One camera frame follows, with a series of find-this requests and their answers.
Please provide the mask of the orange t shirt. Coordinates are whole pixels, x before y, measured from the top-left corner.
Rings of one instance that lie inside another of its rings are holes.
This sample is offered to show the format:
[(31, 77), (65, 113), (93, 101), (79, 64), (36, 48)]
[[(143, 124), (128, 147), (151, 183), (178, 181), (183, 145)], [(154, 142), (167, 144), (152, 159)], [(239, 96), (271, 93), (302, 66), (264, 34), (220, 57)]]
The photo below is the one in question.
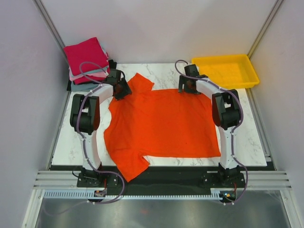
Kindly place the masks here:
[(220, 156), (208, 97), (153, 90), (153, 82), (140, 74), (128, 85), (132, 94), (110, 103), (111, 122), (104, 131), (106, 149), (126, 181), (149, 167), (146, 156)]

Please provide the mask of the yellow plastic tray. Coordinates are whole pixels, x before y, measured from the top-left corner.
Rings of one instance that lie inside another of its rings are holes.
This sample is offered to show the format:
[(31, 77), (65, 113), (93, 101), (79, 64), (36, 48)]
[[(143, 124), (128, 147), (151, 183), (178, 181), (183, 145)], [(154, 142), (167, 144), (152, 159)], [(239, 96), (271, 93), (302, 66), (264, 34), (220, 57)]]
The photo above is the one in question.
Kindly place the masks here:
[(217, 85), (227, 89), (248, 89), (260, 83), (246, 54), (195, 57), (191, 60), (199, 73), (207, 75)]

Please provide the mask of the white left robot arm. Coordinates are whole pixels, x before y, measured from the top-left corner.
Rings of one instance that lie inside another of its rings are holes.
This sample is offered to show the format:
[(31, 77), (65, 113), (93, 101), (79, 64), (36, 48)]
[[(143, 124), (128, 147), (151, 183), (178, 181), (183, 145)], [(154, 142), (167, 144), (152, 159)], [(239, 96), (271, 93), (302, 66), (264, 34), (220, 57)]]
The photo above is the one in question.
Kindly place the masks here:
[(78, 187), (102, 187), (105, 171), (97, 148), (100, 125), (100, 104), (110, 97), (121, 100), (132, 94), (123, 71), (111, 69), (109, 76), (86, 95), (75, 94), (72, 100), (70, 125), (78, 133), (83, 151), (83, 164), (77, 178)]

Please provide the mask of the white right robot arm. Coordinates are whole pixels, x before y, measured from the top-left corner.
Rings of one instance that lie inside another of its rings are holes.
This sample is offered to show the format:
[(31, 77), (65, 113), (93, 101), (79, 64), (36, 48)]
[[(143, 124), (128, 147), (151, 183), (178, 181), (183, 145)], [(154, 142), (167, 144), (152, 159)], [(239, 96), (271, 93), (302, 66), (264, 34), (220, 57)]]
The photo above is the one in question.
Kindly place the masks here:
[(244, 167), (236, 157), (235, 138), (237, 128), (243, 123), (244, 112), (235, 89), (225, 89), (215, 84), (206, 75), (200, 75), (195, 64), (187, 64), (184, 73), (180, 74), (180, 93), (204, 94), (211, 100), (212, 119), (218, 127), (220, 135), (220, 161), (218, 171), (203, 178), (210, 186), (239, 187), (246, 185), (246, 179), (241, 172)]

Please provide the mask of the black folded t shirt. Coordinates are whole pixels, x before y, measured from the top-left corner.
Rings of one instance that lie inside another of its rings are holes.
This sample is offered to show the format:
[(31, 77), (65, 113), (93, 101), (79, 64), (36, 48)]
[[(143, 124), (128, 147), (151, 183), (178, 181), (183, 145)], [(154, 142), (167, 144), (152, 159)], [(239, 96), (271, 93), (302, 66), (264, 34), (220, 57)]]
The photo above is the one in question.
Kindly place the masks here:
[[(117, 67), (117, 62), (114, 62), (112, 59), (109, 60), (109, 69), (107, 69), (107, 72), (110, 72), (110, 69), (116, 69)], [(67, 84), (67, 91), (71, 91), (71, 81), (68, 82)]]

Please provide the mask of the crimson folded t shirt lower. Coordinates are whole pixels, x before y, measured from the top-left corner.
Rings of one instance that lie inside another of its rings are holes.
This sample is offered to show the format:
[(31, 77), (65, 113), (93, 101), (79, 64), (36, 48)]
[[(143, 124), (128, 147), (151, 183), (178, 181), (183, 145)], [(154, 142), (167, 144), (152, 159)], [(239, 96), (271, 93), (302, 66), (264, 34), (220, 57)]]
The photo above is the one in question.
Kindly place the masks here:
[(79, 75), (73, 75), (72, 71), (69, 70), (69, 79), (71, 82), (74, 82), (76, 85), (78, 84), (82, 84), (82, 83), (86, 83), (86, 82), (93, 82), (95, 83), (96, 81), (101, 82), (103, 81), (105, 78), (108, 77), (109, 73), (103, 70), (93, 70), (93, 71), (88, 71), (88, 72), (84, 72), (84, 74), (89, 77), (90, 79), (88, 79), (87, 77), (85, 77), (83, 74), (79, 74)]

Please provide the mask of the crimson folded t shirt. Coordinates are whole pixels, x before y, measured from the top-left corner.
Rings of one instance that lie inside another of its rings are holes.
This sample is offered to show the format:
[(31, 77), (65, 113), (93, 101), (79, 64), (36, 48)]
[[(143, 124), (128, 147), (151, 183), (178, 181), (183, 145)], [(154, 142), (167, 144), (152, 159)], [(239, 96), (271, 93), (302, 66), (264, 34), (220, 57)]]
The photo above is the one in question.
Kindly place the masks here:
[(108, 55), (102, 49), (97, 37), (90, 38), (76, 45), (66, 46), (64, 52), (73, 76), (81, 74), (79, 67), (83, 62), (92, 62), (102, 68), (109, 66)]
[(88, 71), (88, 72), (84, 72), (84, 74), (89, 77), (90, 79), (88, 79), (87, 77), (85, 77), (83, 74), (79, 74), (79, 75), (73, 75), (72, 71), (69, 70), (69, 79), (71, 82), (74, 82), (76, 85), (78, 84), (82, 84), (82, 83), (86, 83), (86, 82), (93, 82), (95, 83), (96, 81), (101, 82), (103, 81), (105, 78), (108, 77), (109, 73), (103, 70), (93, 70), (93, 71)]

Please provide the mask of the grey-blue folded t shirt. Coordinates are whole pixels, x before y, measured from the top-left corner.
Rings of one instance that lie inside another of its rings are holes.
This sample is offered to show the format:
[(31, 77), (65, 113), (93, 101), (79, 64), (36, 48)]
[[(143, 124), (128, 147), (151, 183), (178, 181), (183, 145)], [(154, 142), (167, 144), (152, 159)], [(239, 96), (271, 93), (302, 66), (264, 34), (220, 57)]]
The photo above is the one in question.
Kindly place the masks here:
[(71, 91), (72, 92), (90, 92), (96, 91), (102, 84), (95, 83), (84, 83), (76, 85), (74, 82), (71, 82)]

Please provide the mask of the crimson folded t shirt top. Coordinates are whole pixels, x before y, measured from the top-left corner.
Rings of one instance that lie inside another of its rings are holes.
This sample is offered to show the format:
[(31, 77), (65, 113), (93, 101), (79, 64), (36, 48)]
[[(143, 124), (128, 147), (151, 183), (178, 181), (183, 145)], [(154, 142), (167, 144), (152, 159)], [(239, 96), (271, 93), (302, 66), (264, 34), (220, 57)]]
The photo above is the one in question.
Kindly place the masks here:
[(64, 52), (73, 76), (81, 74), (79, 67), (83, 62), (92, 62), (102, 68), (109, 66), (108, 55), (102, 49), (97, 37), (90, 38), (76, 45), (66, 46)]

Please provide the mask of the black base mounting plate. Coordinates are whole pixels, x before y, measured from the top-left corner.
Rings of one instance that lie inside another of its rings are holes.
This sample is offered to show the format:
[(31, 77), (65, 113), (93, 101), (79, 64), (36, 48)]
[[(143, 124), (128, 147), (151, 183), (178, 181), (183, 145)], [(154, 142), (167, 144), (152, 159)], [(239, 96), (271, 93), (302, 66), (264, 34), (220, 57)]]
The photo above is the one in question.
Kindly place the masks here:
[(203, 178), (210, 178), (210, 174), (216, 173), (218, 167), (166, 167), (152, 166), (139, 176), (127, 181), (115, 166), (105, 167), (106, 181), (102, 187), (112, 194), (123, 195), (125, 193), (210, 193), (211, 189), (240, 190), (239, 187), (210, 186)]

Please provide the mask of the left aluminium frame post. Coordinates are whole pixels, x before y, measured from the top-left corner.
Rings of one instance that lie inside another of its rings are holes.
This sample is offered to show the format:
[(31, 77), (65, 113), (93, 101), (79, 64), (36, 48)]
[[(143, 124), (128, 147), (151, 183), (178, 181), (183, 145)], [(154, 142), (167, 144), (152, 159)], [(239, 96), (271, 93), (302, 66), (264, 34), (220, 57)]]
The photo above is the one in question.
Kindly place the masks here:
[(42, 16), (44, 22), (46, 23), (49, 31), (51, 32), (53, 38), (55, 39), (55, 42), (58, 44), (64, 58), (67, 60), (66, 54), (63, 50), (63, 48), (65, 47), (65, 44), (51, 18), (51, 16), (49, 15), (44, 3), (41, 0), (33, 0), (36, 8), (38, 9), (40, 15)]

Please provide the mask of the aluminium frame post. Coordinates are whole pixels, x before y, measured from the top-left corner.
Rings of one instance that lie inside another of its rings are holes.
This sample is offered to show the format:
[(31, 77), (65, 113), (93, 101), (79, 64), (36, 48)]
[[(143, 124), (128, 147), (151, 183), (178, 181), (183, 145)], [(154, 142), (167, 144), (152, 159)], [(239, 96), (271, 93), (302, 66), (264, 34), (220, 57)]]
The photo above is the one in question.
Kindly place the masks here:
[(273, 20), (275, 19), (278, 11), (281, 9), (283, 3), (285, 2), (285, 0), (276, 0), (274, 5), (272, 6), (268, 16), (266, 17), (261, 29), (259, 30), (254, 42), (252, 43), (247, 56), (249, 59), (252, 58), (252, 56), (254, 55), (255, 51), (257, 50), (260, 42), (262, 41), (264, 35), (266, 34), (266, 32), (268, 31), (268, 29), (270, 28)]
[(64, 58), (67, 60), (66, 54), (63, 50), (63, 48), (65, 47), (65, 44), (51, 18), (51, 16), (49, 15), (44, 3), (41, 0), (33, 0), (36, 8), (38, 9), (40, 15), (42, 16), (44, 22), (46, 23), (49, 31), (51, 32), (53, 38), (55, 39), (55, 42), (58, 44)]

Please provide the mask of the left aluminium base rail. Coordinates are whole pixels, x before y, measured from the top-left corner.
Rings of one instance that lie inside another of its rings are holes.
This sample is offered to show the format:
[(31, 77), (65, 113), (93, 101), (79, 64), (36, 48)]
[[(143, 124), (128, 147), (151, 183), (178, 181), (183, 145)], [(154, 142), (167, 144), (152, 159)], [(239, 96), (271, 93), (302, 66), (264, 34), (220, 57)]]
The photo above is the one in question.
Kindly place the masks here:
[(46, 190), (79, 190), (70, 171), (38, 171), (22, 222), (23, 228), (34, 228)]

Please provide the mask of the right aluminium frame post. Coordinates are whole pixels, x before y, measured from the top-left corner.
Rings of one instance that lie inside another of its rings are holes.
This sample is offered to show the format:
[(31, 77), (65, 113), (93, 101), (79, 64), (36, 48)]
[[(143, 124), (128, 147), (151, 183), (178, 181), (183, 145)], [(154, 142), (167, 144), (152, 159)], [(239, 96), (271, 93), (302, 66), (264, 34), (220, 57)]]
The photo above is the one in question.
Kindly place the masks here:
[(252, 56), (254, 55), (255, 51), (257, 50), (260, 42), (262, 41), (264, 35), (266, 34), (266, 32), (268, 31), (268, 29), (270, 28), (273, 20), (275, 19), (278, 11), (281, 9), (283, 3), (285, 2), (285, 0), (276, 0), (274, 5), (272, 6), (268, 16), (266, 17), (261, 29), (259, 30), (254, 42), (252, 43), (247, 56), (249, 59), (252, 58)]

